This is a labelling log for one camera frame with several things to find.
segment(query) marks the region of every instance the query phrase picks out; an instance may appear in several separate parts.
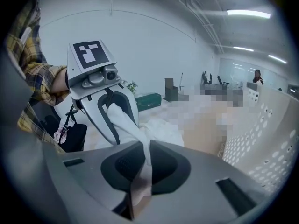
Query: yellow plaid shirt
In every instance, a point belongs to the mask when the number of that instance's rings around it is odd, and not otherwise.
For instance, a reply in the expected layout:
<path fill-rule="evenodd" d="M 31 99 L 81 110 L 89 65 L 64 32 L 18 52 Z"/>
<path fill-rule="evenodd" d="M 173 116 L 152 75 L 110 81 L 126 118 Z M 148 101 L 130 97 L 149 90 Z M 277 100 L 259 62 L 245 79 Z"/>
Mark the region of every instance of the yellow plaid shirt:
<path fill-rule="evenodd" d="M 39 21 L 40 9 L 36 1 L 32 0 L 16 17 L 7 35 L 6 45 L 24 73 L 28 86 L 33 91 L 32 99 L 54 106 L 63 101 L 69 94 L 68 91 L 50 94 L 50 89 L 57 74 L 66 66 L 47 64 L 40 46 Z M 26 43 L 23 44 L 20 38 L 27 27 L 30 27 L 32 31 Z M 54 145 L 59 153 L 64 153 L 63 149 L 40 124 L 29 102 L 23 110 L 17 125 L 24 131 L 34 133 L 41 141 Z"/>

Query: person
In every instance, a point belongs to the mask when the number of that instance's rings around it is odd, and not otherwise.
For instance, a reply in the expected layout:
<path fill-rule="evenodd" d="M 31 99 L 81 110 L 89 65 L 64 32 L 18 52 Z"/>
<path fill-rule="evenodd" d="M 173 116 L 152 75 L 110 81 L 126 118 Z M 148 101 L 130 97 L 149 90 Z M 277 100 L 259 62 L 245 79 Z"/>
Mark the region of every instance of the person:
<path fill-rule="evenodd" d="M 261 78 L 261 71 L 256 70 L 254 72 L 254 79 L 252 80 L 253 83 L 263 84 L 263 79 Z"/>
<path fill-rule="evenodd" d="M 38 1 L 30 0 L 13 22 L 6 38 L 6 48 L 12 63 L 33 91 L 30 101 L 42 101 L 54 106 L 69 94 L 67 71 L 66 66 L 47 64 L 38 34 L 39 21 Z M 31 28 L 31 32 L 26 41 L 23 41 L 22 35 L 28 27 Z M 30 102 L 22 111 L 16 125 L 21 130 L 34 133 L 39 140 L 54 145 L 59 153 L 64 153 L 38 121 Z"/>

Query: ceiling light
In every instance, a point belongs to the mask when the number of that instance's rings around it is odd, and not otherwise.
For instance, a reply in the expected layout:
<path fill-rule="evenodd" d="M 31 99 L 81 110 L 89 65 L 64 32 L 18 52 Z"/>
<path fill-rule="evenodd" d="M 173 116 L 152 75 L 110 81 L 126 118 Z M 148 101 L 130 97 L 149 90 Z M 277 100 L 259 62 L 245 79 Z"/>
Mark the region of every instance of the ceiling light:
<path fill-rule="evenodd" d="M 263 18 L 270 18 L 271 14 L 269 13 L 262 13 L 257 11 L 250 11 L 250 10 L 227 10 L 228 15 L 247 15 L 247 16 L 256 16 L 256 17 L 263 17 Z"/>
<path fill-rule="evenodd" d="M 284 64 L 287 64 L 286 61 L 284 61 L 284 60 L 282 60 L 282 59 L 279 59 L 279 58 L 277 58 L 277 57 L 275 57 L 275 56 L 268 55 L 268 57 L 271 57 L 271 58 L 273 58 L 273 59 L 275 59 L 275 60 L 278 60 L 278 61 L 280 61 L 280 62 L 282 62 L 282 63 L 284 63 Z"/>
<path fill-rule="evenodd" d="M 248 51 L 253 51 L 253 49 L 248 49 L 248 48 L 243 48 L 243 47 L 234 47 L 235 49 L 241 49 L 241 50 L 248 50 Z"/>

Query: white perforated panel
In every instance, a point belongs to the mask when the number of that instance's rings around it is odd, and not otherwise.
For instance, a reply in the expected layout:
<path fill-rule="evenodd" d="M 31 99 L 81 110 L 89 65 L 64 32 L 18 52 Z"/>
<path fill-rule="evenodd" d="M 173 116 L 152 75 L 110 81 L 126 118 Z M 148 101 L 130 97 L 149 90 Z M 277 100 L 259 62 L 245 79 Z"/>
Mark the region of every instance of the white perforated panel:
<path fill-rule="evenodd" d="M 247 131 L 227 140 L 223 155 L 224 161 L 247 173 L 270 193 L 284 183 L 298 153 L 296 144 L 299 140 L 299 123 L 295 118 L 291 120 L 286 116 L 294 116 L 293 112 L 298 116 L 298 110 L 294 110 L 294 107 L 298 108 L 299 102 L 287 95 L 278 95 L 281 96 L 278 98 L 290 99 L 292 105 L 289 109 L 280 109 L 270 100 L 268 103 L 262 102 L 261 98 L 261 103 L 254 107 L 255 112 L 249 114 L 253 116 L 254 122 L 248 126 Z"/>
<path fill-rule="evenodd" d="M 255 106 L 258 102 L 259 92 L 249 89 L 248 91 L 248 105 L 249 107 Z"/>

